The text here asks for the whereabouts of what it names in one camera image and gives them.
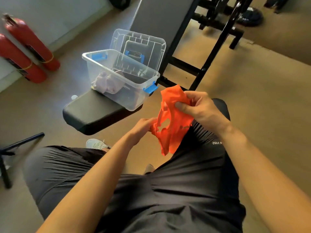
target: person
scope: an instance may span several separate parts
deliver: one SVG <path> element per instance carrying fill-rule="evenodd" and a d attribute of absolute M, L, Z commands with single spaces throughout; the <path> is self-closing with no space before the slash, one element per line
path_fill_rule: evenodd
<path fill-rule="evenodd" d="M 195 120 L 153 172 L 121 175 L 154 118 L 141 119 L 112 148 L 91 139 L 93 149 L 33 152 L 24 175 L 45 219 L 37 233 L 242 232 L 239 178 L 271 232 L 311 232 L 309 197 L 232 125 L 226 104 L 185 93 L 192 106 L 175 106 Z"/>

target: orange cloth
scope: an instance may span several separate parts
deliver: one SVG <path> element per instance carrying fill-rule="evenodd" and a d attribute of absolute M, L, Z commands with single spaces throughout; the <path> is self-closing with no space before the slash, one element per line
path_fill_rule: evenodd
<path fill-rule="evenodd" d="M 183 137 L 188 132 L 193 117 L 175 108 L 177 101 L 190 105 L 190 99 L 187 98 L 179 85 L 166 88 L 161 91 L 161 94 L 161 110 L 157 121 L 150 127 L 150 131 L 159 139 L 162 155 L 167 155 L 168 152 L 175 153 Z M 159 131 L 158 127 L 166 119 L 170 120 L 170 124 Z"/>

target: fire extinguisher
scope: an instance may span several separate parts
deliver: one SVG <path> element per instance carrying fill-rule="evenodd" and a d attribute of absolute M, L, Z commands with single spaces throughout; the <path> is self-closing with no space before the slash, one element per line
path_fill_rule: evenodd
<path fill-rule="evenodd" d="M 46 69 L 51 71 L 59 69 L 59 61 L 54 58 L 52 52 L 40 41 L 23 20 L 11 17 L 8 14 L 4 14 L 3 17 L 4 27 L 13 37 L 31 51 Z"/>
<path fill-rule="evenodd" d="M 29 81 L 41 83 L 46 79 L 45 72 L 3 34 L 0 34 L 0 56 L 13 65 Z"/>

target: brown floor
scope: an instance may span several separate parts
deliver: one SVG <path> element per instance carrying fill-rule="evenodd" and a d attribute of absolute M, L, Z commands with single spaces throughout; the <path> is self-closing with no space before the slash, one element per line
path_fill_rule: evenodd
<path fill-rule="evenodd" d="M 289 0 L 278 15 L 263 7 L 265 2 L 253 0 L 251 6 L 262 11 L 264 22 L 258 27 L 239 26 L 245 31 L 243 37 L 311 65 L 311 0 Z"/>
<path fill-rule="evenodd" d="M 62 67 L 50 73 L 46 82 L 35 85 L 21 78 L 0 94 L 2 145 L 39 132 L 46 134 L 36 145 L 19 148 L 15 165 L 9 170 L 13 188 L 5 190 L 0 183 L 1 232 L 33 233 L 42 223 L 21 174 L 22 161 L 34 146 L 84 147 L 91 137 L 113 145 L 139 118 L 157 116 L 159 90 L 147 99 L 142 110 L 91 137 L 77 132 L 62 118 L 62 109 L 70 97 L 89 88 L 87 66 L 81 54 L 108 48 L 113 31 L 130 24 L 135 5 L 122 13 L 112 11 L 69 43 L 59 58 Z M 225 100 L 234 125 L 311 195 L 311 66 L 246 40 L 236 50 L 230 50 L 230 40 L 220 50 L 198 90 Z M 215 41 L 214 35 L 202 33 L 197 23 L 191 22 L 175 56 L 201 67 Z M 184 87 L 189 87 L 194 79 L 173 66 L 167 68 L 165 76 Z M 131 150 L 124 171 L 141 174 L 148 163 L 158 167 L 169 158 L 161 156 L 158 141 L 147 134 Z M 244 231 L 268 232 L 242 187 L 240 196 L 247 208 Z"/>

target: forearm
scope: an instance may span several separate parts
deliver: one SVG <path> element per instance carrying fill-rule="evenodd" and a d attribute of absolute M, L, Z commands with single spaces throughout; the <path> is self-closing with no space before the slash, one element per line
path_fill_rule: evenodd
<path fill-rule="evenodd" d="M 311 232 L 311 202 L 245 135 L 229 126 L 219 135 L 255 208 L 272 232 Z"/>
<path fill-rule="evenodd" d="M 122 137 L 62 199 L 37 233 L 93 233 L 133 145 L 129 133 Z"/>

